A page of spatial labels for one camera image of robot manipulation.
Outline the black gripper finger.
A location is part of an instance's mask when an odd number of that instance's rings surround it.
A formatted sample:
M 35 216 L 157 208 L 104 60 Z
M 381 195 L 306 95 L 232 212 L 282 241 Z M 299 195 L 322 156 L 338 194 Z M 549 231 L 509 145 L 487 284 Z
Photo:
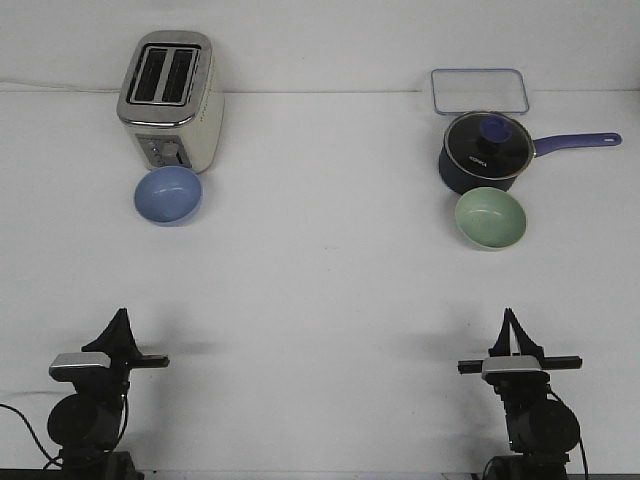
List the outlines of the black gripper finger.
M 511 355 L 511 315 L 512 310 L 504 310 L 503 321 L 495 344 L 488 349 L 490 357 L 508 357 Z
M 128 357 L 141 358 L 142 353 L 139 350 L 136 340 L 134 338 L 134 335 L 131 329 L 128 310 L 126 308 L 123 309 L 123 328 L 124 328 L 125 346 L 126 346 Z
M 544 349 L 536 344 L 525 332 L 513 310 L 510 310 L 510 323 L 521 355 L 533 356 L 537 360 L 544 359 Z
M 108 356 L 130 356 L 131 327 L 127 309 L 118 309 L 104 331 L 95 340 L 82 346 L 81 351 L 102 352 Z

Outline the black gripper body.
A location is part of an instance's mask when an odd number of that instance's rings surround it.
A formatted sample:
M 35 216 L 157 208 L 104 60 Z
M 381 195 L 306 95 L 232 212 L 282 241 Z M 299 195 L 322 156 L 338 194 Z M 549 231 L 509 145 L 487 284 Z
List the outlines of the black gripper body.
M 481 375 L 482 362 L 485 359 L 461 360 L 457 363 L 457 370 L 462 375 Z M 542 368 L 539 372 L 496 374 L 490 375 L 487 380 L 481 378 L 493 386 L 496 393 L 502 396 L 508 395 L 508 390 L 519 391 L 520 395 L 523 395 L 524 391 L 529 389 L 538 394 L 540 391 L 544 391 L 549 383 L 549 371 L 580 369 L 582 367 L 582 358 L 579 356 L 544 356 L 543 360 L 538 361 Z
M 134 369 L 156 369 L 169 366 L 167 355 L 142 355 L 141 358 L 111 358 L 111 367 L 74 381 L 77 393 L 86 395 L 124 395 L 129 375 Z

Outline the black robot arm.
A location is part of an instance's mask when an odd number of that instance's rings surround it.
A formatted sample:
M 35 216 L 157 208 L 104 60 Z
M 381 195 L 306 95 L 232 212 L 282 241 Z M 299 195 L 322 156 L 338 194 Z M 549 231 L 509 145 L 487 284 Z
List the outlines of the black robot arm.
M 60 400 L 47 420 L 49 437 L 60 446 L 63 479 L 143 479 L 132 455 L 117 449 L 128 425 L 130 373 L 169 366 L 166 355 L 143 354 L 128 311 L 120 308 L 105 330 L 78 352 L 61 353 L 50 377 L 75 392 Z
M 550 373 L 582 367 L 579 356 L 548 356 L 504 310 L 495 344 L 481 360 L 460 360 L 461 375 L 478 374 L 502 401 L 511 453 L 489 459 L 483 479 L 566 479 L 569 452 L 586 457 L 574 412 L 553 391 Z

